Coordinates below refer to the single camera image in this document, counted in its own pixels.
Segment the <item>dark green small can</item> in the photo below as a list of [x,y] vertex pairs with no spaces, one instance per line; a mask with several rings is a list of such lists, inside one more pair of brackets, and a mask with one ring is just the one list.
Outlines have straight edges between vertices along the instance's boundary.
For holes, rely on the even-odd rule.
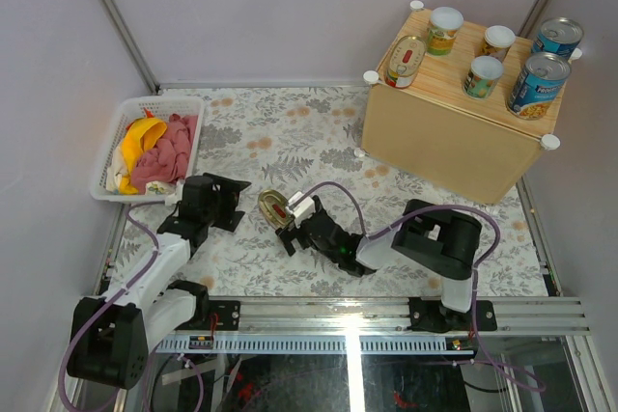
[[476,99],[488,98],[504,72],[503,64],[492,56],[476,57],[463,83],[463,91]]

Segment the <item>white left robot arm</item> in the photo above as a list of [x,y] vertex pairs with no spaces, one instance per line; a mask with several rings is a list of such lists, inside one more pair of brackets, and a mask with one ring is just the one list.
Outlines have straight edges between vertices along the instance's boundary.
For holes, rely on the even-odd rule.
[[157,230],[153,249],[100,296],[82,298],[73,312],[62,375],[129,390],[149,355],[179,327],[215,322],[207,287],[174,279],[217,228],[234,232],[243,217],[239,197],[246,180],[204,173],[191,176],[166,199],[173,206]]

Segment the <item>blue soup can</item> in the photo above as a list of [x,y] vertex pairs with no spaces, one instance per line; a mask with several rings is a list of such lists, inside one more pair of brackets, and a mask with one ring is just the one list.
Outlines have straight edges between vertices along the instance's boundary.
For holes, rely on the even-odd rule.
[[518,118],[543,118],[571,75],[571,65],[550,52],[532,53],[523,65],[506,108]]
[[584,37],[584,30],[576,21],[566,17],[545,20],[532,42],[531,52],[548,52],[570,59]]

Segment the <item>yellow jar white lid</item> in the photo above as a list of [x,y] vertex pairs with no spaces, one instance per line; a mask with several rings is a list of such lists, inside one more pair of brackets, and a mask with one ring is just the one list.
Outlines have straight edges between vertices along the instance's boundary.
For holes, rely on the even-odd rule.
[[484,33],[479,55],[490,56],[503,62],[515,40],[516,35],[510,28],[502,25],[490,26]]

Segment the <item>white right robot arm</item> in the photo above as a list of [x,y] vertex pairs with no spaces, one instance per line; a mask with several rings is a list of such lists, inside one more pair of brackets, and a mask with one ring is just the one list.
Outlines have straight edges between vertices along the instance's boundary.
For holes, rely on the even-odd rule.
[[407,202],[404,221],[368,236],[339,226],[315,196],[288,212],[289,224],[276,230],[286,252],[311,248],[337,267],[363,277],[408,258],[441,279],[440,317],[451,329],[474,319],[472,265],[479,247],[481,223],[474,217],[421,200]]

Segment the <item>gold oval fish tin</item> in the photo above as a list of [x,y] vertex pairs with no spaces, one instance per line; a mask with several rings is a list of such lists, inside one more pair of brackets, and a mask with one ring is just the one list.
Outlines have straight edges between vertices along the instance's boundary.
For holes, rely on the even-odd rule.
[[396,89],[405,89],[414,81],[426,54],[427,45],[417,36],[399,39],[387,60],[385,83]]

